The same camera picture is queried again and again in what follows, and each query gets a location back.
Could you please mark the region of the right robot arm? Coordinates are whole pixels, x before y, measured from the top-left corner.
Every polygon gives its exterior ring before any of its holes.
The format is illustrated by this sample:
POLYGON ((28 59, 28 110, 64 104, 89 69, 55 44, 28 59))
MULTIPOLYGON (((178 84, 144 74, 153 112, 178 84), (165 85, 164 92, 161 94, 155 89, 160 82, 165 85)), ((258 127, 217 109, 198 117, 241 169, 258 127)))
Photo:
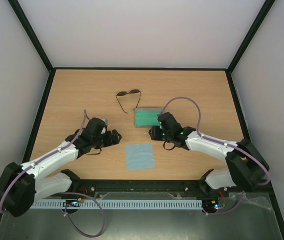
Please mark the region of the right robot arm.
POLYGON ((200 191, 204 195, 228 187, 252 192, 257 186, 269 183, 269 166, 250 140, 226 141, 202 134, 196 128, 182 127, 169 112, 160 114, 158 121, 149 130, 153 141, 201 152, 226 163, 226 168, 210 169, 202 176, 200 191))

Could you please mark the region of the light blue cleaning cloth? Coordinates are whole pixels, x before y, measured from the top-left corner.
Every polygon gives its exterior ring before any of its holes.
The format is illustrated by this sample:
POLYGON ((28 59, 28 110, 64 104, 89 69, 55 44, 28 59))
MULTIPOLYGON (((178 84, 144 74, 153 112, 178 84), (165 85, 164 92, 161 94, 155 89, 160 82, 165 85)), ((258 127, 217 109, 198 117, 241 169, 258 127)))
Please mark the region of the light blue cleaning cloth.
POLYGON ((126 145, 125 157, 128 171, 155 168, 153 145, 150 143, 126 145))

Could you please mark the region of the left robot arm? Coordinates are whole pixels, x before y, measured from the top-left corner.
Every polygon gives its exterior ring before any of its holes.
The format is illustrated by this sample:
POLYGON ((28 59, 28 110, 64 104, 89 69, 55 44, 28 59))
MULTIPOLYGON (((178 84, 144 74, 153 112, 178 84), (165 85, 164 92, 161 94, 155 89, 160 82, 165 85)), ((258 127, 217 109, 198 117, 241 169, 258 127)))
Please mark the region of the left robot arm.
POLYGON ((19 217, 33 203, 59 193, 74 194, 80 178, 71 170, 50 174, 91 150, 120 143, 122 136, 117 130, 109 130, 105 119, 92 118, 83 121, 79 129, 65 138, 56 148, 23 164, 8 164, 0 177, 0 213, 9 212, 19 217))

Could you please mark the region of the grey sunglasses case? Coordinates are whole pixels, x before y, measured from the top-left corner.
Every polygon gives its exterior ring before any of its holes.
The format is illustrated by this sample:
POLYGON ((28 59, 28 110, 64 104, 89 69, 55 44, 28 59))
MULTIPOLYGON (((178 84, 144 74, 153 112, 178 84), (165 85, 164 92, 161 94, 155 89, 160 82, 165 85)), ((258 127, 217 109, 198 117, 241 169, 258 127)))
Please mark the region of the grey sunglasses case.
POLYGON ((138 107, 134 109, 134 126, 145 128, 160 126, 158 116, 162 112, 160 107, 138 107))

